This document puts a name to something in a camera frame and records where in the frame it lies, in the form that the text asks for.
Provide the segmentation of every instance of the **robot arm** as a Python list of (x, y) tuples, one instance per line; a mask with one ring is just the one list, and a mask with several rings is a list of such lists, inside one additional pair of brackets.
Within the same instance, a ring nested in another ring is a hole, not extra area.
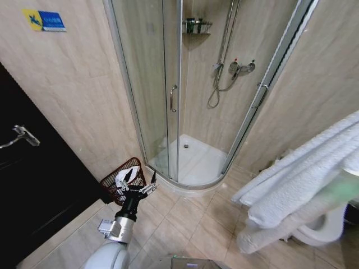
[(132, 228), (137, 220), (139, 202), (155, 191), (156, 172), (151, 183), (143, 188), (127, 185), (132, 170), (125, 176), (121, 191), (126, 199), (115, 220), (102, 220), (98, 229), (111, 240), (111, 243), (102, 245), (86, 262), (85, 269), (128, 269), (130, 256), (127, 251), (132, 238)]

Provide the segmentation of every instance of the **sticker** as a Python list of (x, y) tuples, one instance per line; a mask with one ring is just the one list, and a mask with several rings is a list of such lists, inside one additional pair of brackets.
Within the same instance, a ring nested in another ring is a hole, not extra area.
[(34, 31), (66, 32), (65, 25), (57, 12), (24, 9), (22, 13)]

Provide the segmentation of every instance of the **toilet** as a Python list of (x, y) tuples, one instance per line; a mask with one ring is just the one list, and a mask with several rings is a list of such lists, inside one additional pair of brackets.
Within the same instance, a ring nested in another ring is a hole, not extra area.
[(303, 243), (318, 247), (336, 241), (343, 232), (347, 205), (320, 216), (317, 220), (300, 226), (292, 235)]

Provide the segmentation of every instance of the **red basket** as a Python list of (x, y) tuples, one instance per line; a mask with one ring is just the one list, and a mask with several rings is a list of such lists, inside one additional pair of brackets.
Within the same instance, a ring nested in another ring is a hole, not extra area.
[(141, 167), (141, 162), (136, 157), (130, 158), (127, 162), (122, 164), (119, 168), (117, 168), (114, 172), (110, 173), (100, 182), (101, 186), (109, 193), (114, 202), (119, 206), (123, 205), (123, 202), (125, 201), (126, 197), (123, 195), (121, 188), (117, 188), (114, 179), (121, 170), (131, 168), (132, 166), (139, 166), (140, 169), (137, 172), (137, 176), (135, 177), (135, 179), (131, 181), (128, 185), (137, 185), (141, 187), (146, 186), (146, 180)]

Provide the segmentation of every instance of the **door handle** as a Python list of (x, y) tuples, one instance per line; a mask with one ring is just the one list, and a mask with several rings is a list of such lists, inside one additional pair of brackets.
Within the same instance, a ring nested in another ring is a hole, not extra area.
[(171, 89), (171, 95), (170, 95), (170, 98), (169, 98), (169, 106), (170, 106), (170, 110), (172, 112), (176, 112), (177, 110), (175, 108), (173, 108), (173, 91), (177, 89), (177, 85), (174, 85)]
[(40, 141), (36, 137), (34, 137), (33, 134), (30, 133), (24, 126), (15, 125), (13, 127), (13, 130), (17, 132), (17, 137), (6, 144), (0, 145), (0, 149), (3, 149), (4, 147), (10, 147), (22, 138), (26, 139), (27, 142), (34, 147), (40, 145)]
[(265, 96), (267, 95), (267, 93), (268, 93), (268, 85), (266, 85), (266, 84), (262, 84), (262, 87), (264, 87), (265, 88), (265, 91), (264, 91), (264, 93), (263, 93), (263, 96), (262, 96), (262, 98), (260, 99), (260, 101), (259, 101), (259, 103), (258, 103), (258, 105), (256, 105), (256, 106), (252, 106), (252, 108), (258, 108), (258, 107), (260, 107), (260, 105), (263, 103), (263, 101), (264, 101), (264, 98), (265, 98)]

